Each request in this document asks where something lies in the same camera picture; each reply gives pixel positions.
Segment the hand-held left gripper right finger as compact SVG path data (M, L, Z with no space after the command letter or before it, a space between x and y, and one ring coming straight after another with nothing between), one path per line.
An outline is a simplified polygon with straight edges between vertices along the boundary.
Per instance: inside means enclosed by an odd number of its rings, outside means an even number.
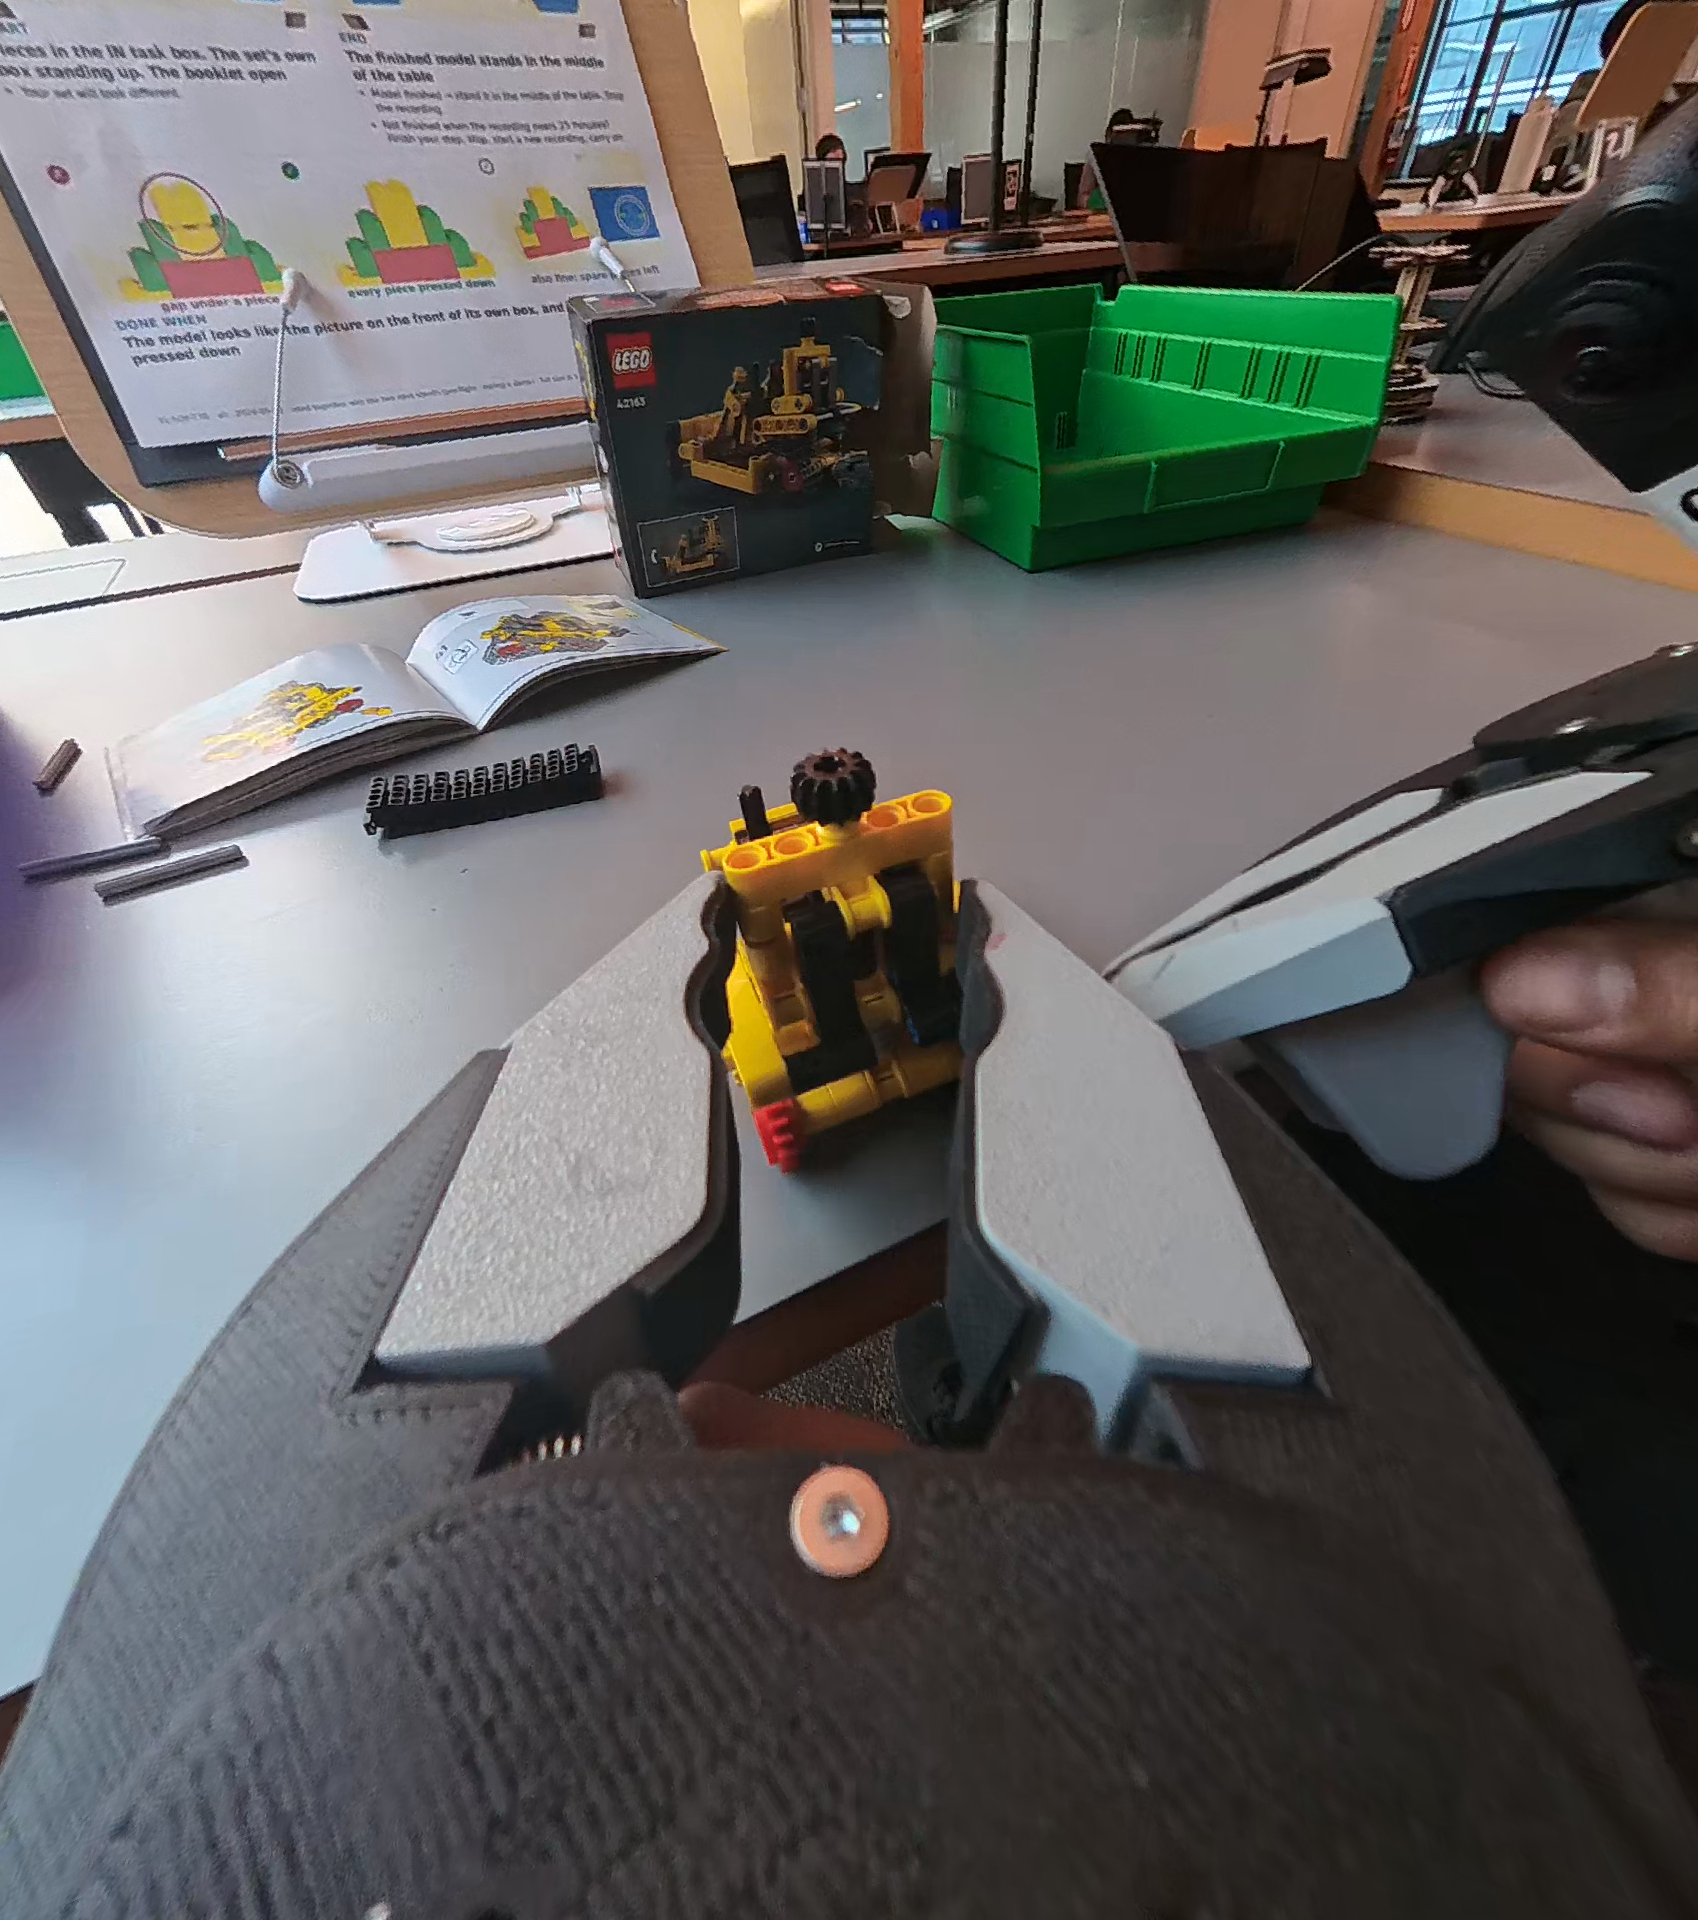
M960 892L938 1441L1032 1379L1106 1453L1159 1380L1296 1390L1314 1362L1172 1039L985 881Z

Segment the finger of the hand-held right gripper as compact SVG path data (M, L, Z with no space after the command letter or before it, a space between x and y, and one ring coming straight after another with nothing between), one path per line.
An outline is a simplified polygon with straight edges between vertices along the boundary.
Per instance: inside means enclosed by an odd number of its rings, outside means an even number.
M1106 983L1172 1043L1206 1050L1391 997L1407 950L1380 900L1273 903L1140 953Z
M1497 848L1583 807L1650 780L1648 772L1568 772L1445 803L1434 787L1377 799L1323 824L1213 889L1145 937L1175 944L1256 900L1308 892L1323 881L1336 900L1381 900L1414 879Z

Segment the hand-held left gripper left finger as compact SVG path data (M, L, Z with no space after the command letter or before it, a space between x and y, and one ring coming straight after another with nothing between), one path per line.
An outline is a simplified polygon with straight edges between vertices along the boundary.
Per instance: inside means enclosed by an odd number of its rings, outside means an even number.
M407 1380L688 1380L742 1287L720 1046L733 909L695 876L514 1035L375 1341Z

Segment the yellow black lego bulldozer model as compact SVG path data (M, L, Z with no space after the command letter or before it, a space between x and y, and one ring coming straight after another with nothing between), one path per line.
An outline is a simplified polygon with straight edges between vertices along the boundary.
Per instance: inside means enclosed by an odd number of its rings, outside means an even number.
M766 1162L950 1087L961 1065L953 801L883 799L872 762L820 749L768 807L747 784L700 869L728 891L726 1067Z

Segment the black lego track piece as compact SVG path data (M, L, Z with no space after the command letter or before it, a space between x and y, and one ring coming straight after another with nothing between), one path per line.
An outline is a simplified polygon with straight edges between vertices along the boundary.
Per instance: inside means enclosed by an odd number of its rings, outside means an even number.
M382 845L596 804L606 775L596 746L569 742L498 762L432 775L377 776L362 831Z

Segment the lego instruction booklet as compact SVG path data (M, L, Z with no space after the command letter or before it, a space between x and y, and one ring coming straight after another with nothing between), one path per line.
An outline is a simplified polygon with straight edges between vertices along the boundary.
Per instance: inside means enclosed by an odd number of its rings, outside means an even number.
M455 607L403 653L338 642L283 661L115 742L107 775L131 839L188 836L506 722L584 674L720 655L613 594L507 594Z

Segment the long grey lego axle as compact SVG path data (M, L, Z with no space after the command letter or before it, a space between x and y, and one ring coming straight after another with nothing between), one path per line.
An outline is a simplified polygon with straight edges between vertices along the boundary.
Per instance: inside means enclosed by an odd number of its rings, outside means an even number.
M170 857L160 864L134 872L103 876L93 883L93 897L103 905L145 900L194 883L243 869L245 853L238 845L222 845L190 855Z
M160 860L168 853L170 846L161 836L144 834L98 848L28 860L18 866L18 876L32 887L52 884Z

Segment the black lego set box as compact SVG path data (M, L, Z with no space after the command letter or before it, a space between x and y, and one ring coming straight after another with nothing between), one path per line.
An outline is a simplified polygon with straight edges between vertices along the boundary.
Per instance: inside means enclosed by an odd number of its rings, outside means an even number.
M613 556L637 598L867 554L931 517L936 305L803 276L568 303Z

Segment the person's right hand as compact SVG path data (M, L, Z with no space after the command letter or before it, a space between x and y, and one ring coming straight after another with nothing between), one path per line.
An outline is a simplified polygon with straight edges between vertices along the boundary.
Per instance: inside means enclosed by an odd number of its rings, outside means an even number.
M1641 1251L1698 1265L1698 923L1538 932L1480 970L1507 1117Z

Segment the stacked wooden disc model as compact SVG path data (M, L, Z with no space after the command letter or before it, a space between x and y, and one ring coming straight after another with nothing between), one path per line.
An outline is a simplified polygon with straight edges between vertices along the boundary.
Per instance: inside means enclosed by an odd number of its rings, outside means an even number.
M1443 323L1428 314L1428 300L1437 271L1464 252L1453 245L1414 236L1381 238L1370 249L1372 260L1396 275L1397 318L1385 377L1383 424L1421 420L1435 404L1437 375L1420 353L1437 342Z

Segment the black monitor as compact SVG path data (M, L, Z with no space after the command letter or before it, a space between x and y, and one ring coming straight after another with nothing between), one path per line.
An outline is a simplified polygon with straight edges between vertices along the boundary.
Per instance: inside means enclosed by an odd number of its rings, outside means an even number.
M1363 291L1383 240L1353 159L1323 141L1220 151L1098 143L1088 166L1140 287Z

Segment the green plastic bin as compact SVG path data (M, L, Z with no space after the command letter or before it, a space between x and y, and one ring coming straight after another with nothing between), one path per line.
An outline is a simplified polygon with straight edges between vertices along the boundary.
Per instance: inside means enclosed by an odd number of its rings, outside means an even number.
M1090 284L938 300L931 515L1028 572L1312 518L1388 398L1383 295Z

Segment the white sheet holder stand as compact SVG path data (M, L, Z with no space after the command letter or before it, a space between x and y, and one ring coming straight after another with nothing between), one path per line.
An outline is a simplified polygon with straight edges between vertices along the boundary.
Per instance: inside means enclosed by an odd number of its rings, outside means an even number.
M288 325L305 291L305 276L286 269L258 481L272 515L322 523L295 575L300 603L341 607L499 579L524 570L573 517L596 515L596 443L585 418L450 441L288 448Z

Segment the wooden board with instruction sheet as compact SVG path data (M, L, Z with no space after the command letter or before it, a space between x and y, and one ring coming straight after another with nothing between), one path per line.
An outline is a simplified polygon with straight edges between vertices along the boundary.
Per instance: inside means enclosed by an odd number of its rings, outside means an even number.
M163 525L585 482L569 303L753 276L686 4L0 4L0 305Z

